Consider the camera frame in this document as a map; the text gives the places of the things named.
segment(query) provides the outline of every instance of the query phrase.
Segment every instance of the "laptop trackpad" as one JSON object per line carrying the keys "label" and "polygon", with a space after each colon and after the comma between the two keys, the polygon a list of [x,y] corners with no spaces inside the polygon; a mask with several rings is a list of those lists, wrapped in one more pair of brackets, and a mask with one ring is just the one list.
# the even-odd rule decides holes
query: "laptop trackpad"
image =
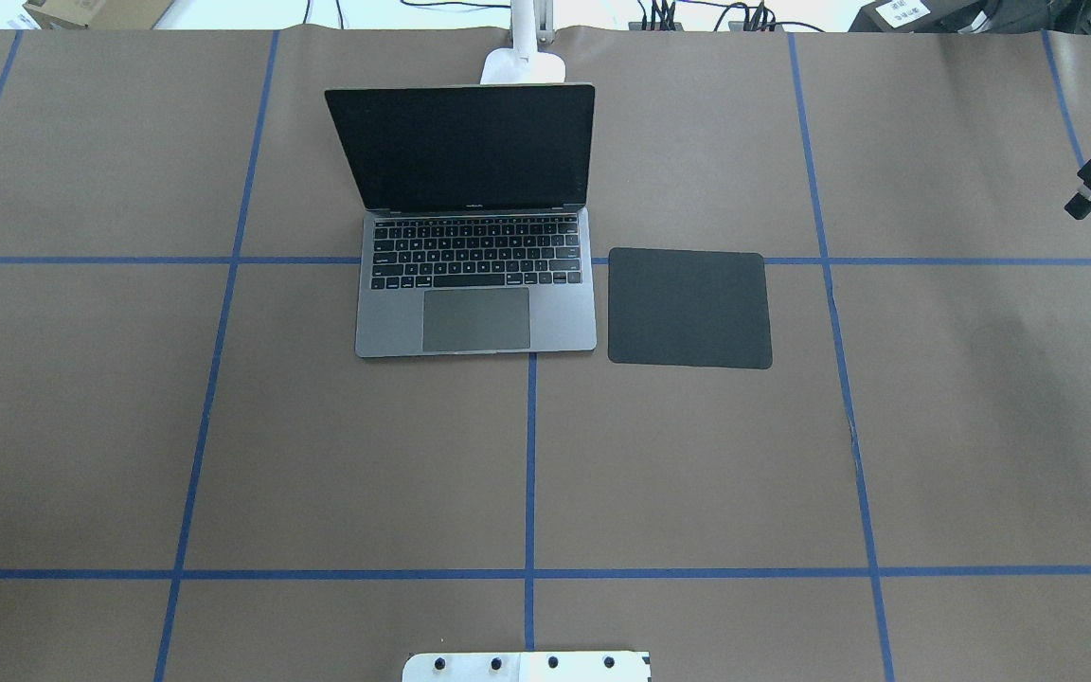
{"label": "laptop trackpad", "polygon": [[528,289],[432,289],[423,294],[423,349],[528,348]]}

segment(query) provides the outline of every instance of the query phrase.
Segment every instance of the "laptop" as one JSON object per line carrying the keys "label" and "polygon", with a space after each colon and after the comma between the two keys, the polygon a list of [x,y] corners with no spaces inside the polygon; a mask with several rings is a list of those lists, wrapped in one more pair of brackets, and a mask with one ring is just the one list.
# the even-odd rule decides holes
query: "laptop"
{"label": "laptop", "polygon": [[357,355],[597,347],[591,85],[325,96],[367,208]]}

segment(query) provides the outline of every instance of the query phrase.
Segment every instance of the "laptop screen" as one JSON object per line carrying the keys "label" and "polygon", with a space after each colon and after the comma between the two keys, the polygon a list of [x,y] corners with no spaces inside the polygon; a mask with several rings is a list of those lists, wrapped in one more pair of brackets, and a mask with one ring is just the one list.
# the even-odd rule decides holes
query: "laptop screen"
{"label": "laptop screen", "polygon": [[595,88],[328,89],[369,208],[542,208],[588,195]]}

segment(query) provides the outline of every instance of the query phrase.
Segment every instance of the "laptop keyboard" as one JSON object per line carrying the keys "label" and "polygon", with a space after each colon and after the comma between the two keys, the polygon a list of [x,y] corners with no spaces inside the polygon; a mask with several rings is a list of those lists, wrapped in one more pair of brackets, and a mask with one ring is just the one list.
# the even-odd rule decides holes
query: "laptop keyboard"
{"label": "laptop keyboard", "polygon": [[576,213],[381,219],[370,289],[582,284]]}

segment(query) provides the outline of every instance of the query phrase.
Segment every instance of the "space bar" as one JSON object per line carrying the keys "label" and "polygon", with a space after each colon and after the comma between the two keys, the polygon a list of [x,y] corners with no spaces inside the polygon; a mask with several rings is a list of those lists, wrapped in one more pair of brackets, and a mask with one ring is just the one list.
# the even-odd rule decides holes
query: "space bar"
{"label": "space bar", "polygon": [[503,275],[437,275],[433,286],[503,286]]}

